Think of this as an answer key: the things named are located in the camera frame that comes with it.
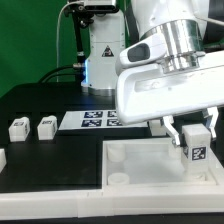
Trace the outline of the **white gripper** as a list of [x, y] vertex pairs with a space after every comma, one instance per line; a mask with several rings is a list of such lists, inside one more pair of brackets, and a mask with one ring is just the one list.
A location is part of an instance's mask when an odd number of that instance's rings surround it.
[[196, 69], [170, 74], [164, 74], [159, 64], [127, 69], [118, 77], [115, 102], [124, 125], [163, 117], [162, 125], [175, 147], [181, 142], [173, 116], [204, 109], [206, 128], [215, 140], [217, 107], [224, 106], [224, 51], [199, 57]]

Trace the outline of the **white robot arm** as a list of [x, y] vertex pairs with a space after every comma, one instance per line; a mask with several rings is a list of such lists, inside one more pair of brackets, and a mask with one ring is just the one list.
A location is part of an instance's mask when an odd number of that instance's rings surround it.
[[82, 88], [115, 97], [119, 121], [159, 119], [176, 145], [173, 118], [201, 111], [215, 131], [224, 105], [224, 50], [207, 53], [209, 17], [223, 0], [131, 0], [126, 14], [112, 14], [100, 0], [84, 0], [93, 14], [91, 53]]

